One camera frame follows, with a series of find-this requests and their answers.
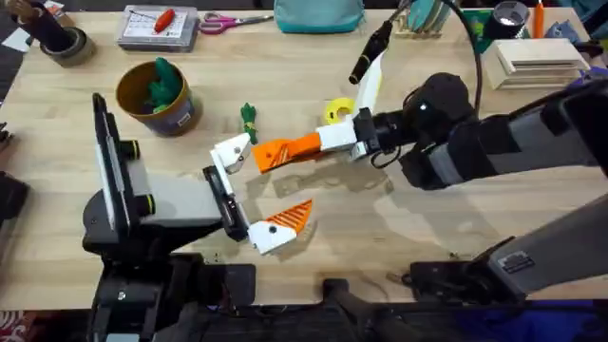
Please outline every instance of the black cable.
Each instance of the black cable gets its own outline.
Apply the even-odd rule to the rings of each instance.
[[[376,164],[376,159],[378,158],[378,156],[380,155],[385,155],[382,151],[378,151],[375,154],[373,154],[370,158],[370,164],[371,166],[377,168],[377,169],[383,169],[389,165],[391,165],[392,163],[394,163],[396,160],[399,159],[399,157],[401,157],[401,146],[397,146],[397,152],[395,153],[394,157],[392,157],[389,161],[383,162],[381,164]]]
[[[479,52],[475,49],[475,34],[473,33],[473,30],[466,21],[465,15],[458,8],[458,6],[456,6],[450,0],[441,0],[441,2],[443,2],[446,6],[451,8],[454,13],[456,13],[458,19],[460,19],[460,22],[465,27],[466,35],[468,36],[468,40],[471,43],[471,48],[473,48],[473,58],[475,59],[475,73],[477,78],[477,86],[475,88],[475,104],[473,107],[475,109],[475,116],[479,118],[480,103],[482,101],[482,88],[484,87],[484,85],[482,75],[482,60]]]
[[[409,99],[411,99],[412,96],[414,96],[414,94],[416,93],[416,91],[418,91],[418,89],[420,89],[420,87],[416,87],[415,89],[413,89],[408,96],[406,96],[406,99],[404,100],[404,105],[409,101]],[[399,159],[399,157],[401,157],[401,146],[397,146],[397,153],[395,154],[395,156],[390,159],[390,161],[387,161],[385,163],[382,163],[380,165],[376,164],[376,159],[378,158],[378,156],[380,156],[381,154],[384,154],[382,151],[378,151],[375,154],[373,154],[370,158],[370,164],[371,166],[381,170],[389,165],[391,165],[392,163],[394,163],[395,161],[397,161]]]

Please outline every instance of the pink scissors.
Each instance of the pink scissors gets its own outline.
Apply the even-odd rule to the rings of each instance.
[[[207,12],[199,23],[199,29],[205,34],[220,34],[229,28],[241,25],[257,24],[272,20],[273,15],[259,15],[248,18],[234,18],[216,12]]]

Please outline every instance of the wooden table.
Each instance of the wooden table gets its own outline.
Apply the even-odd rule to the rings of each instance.
[[[288,35],[274,23],[200,36],[186,54],[125,52],[114,43],[119,13],[71,13],[98,47],[86,65],[63,69],[38,48],[25,58],[0,110],[19,136],[4,154],[5,169],[31,185],[22,216],[7,232],[0,266],[0,310],[90,307],[102,270],[82,248],[82,213],[100,188],[95,162],[91,94],[100,92],[125,139],[142,146],[148,172],[201,178],[214,143],[241,132],[240,107],[256,106],[262,141],[296,137],[321,124],[329,99],[354,96],[348,75],[370,34],[389,16],[368,11],[349,34]],[[545,24],[570,19],[587,38],[571,9],[547,9]],[[474,93],[471,48],[452,15],[438,40],[392,39],[383,69],[377,111],[401,106],[404,97],[435,72],[460,75]],[[114,91],[131,67],[163,55],[177,65],[204,114],[194,131],[164,139],[118,107]],[[484,87],[482,112],[507,112],[545,90],[493,91]],[[256,303],[311,303],[325,277],[343,276],[368,300],[411,300],[386,279],[415,260],[473,257],[511,235],[538,228],[608,191],[597,168],[564,167],[476,180],[444,191],[411,187],[395,164],[385,171],[367,162],[329,160],[289,165],[260,176],[253,161],[232,177],[251,220],[313,199],[307,234],[280,253],[260,256],[248,242],[222,231],[186,246],[211,262],[254,263]],[[536,298],[608,296],[608,278],[557,286]]]

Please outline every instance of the gray robot arm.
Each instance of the gray robot arm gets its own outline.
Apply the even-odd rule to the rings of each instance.
[[[408,180],[427,190],[563,165],[598,165],[606,173],[606,113],[608,83],[567,89],[509,115],[462,120],[440,143],[418,141],[400,163]],[[519,300],[551,285],[607,274],[606,223],[608,195],[472,261],[413,263],[404,282],[419,299]]]

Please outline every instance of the green toy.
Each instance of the green toy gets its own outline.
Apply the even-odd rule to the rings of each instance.
[[[251,143],[257,143],[256,137],[256,126],[254,125],[254,121],[256,120],[256,108],[250,104],[245,104],[240,109],[240,116],[243,118],[245,125],[243,129],[245,133],[249,133],[249,137],[251,138]]]
[[[173,66],[162,57],[156,59],[155,66],[159,80],[148,85],[150,97],[146,102],[155,107],[171,105],[180,95],[180,77]]]

